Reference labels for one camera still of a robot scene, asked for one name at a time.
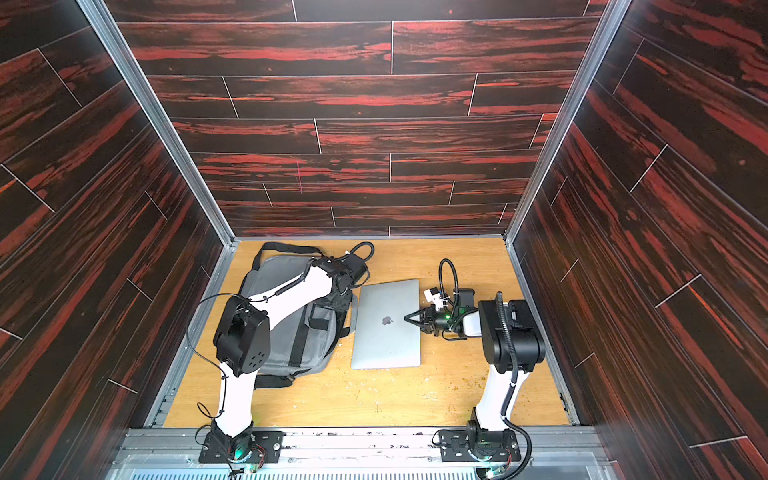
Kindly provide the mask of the silver laptop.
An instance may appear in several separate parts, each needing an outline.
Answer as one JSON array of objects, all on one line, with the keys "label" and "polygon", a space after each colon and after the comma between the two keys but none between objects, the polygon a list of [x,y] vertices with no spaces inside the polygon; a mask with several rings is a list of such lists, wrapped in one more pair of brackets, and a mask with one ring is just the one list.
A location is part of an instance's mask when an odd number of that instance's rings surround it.
[{"label": "silver laptop", "polygon": [[361,288],[351,368],[413,368],[421,365],[420,330],[405,321],[418,313],[417,279]]}]

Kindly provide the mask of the grey zippered laptop bag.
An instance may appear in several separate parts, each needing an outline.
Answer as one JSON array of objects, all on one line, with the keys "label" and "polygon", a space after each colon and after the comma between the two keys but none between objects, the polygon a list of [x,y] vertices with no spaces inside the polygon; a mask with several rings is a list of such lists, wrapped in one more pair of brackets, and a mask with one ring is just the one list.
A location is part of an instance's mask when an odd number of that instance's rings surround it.
[{"label": "grey zippered laptop bag", "polygon": [[[302,273],[311,256],[321,256],[316,247],[266,242],[254,257],[239,294],[262,294]],[[282,320],[270,335],[271,351],[260,368],[254,388],[288,388],[301,376],[323,371],[340,339],[350,333],[347,313],[357,303],[351,290],[309,302]]]}]

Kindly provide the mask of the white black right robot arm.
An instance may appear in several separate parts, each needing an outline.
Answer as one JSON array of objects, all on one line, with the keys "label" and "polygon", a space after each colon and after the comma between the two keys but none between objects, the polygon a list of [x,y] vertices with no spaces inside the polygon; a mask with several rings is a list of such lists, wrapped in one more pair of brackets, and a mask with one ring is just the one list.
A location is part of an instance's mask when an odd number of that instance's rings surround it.
[{"label": "white black right robot arm", "polygon": [[530,458],[520,452],[519,437],[530,435],[511,420],[523,383],[545,359],[545,342],[524,300],[506,302],[502,293],[477,302],[475,291],[460,288],[448,297],[433,288],[425,292],[430,305],[402,320],[446,341],[481,340],[489,373],[481,400],[470,420],[458,429],[441,429],[433,438],[444,462],[516,462]]}]

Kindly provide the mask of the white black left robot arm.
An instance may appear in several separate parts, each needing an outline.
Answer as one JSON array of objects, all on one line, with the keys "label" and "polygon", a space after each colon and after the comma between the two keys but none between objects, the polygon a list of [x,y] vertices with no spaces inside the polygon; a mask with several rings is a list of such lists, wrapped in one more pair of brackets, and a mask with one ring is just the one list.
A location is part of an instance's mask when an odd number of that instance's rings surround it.
[{"label": "white black left robot arm", "polygon": [[268,388],[287,388],[296,377],[327,366],[338,342],[350,333],[347,312],[367,273],[366,259],[354,253],[254,260],[214,334],[222,372],[215,434],[231,441],[249,437],[259,378]]}]

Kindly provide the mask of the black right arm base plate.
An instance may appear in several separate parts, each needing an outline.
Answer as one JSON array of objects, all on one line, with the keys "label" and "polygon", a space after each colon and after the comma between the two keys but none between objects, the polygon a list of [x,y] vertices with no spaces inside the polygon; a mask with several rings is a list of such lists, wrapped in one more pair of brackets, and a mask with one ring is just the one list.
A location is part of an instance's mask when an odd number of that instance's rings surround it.
[{"label": "black right arm base plate", "polygon": [[443,462],[517,462],[522,458],[512,430],[439,429],[432,437]]}]

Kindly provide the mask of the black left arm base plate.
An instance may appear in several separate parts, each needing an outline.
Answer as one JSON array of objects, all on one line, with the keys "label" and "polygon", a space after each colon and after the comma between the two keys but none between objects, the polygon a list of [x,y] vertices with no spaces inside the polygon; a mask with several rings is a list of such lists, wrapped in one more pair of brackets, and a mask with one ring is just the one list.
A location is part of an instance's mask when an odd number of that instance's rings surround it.
[{"label": "black left arm base plate", "polygon": [[257,465],[276,464],[279,461],[284,432],[279,430],[249,431],[229,437],[218,430],[209,432],[198,458],[201,464]]}]

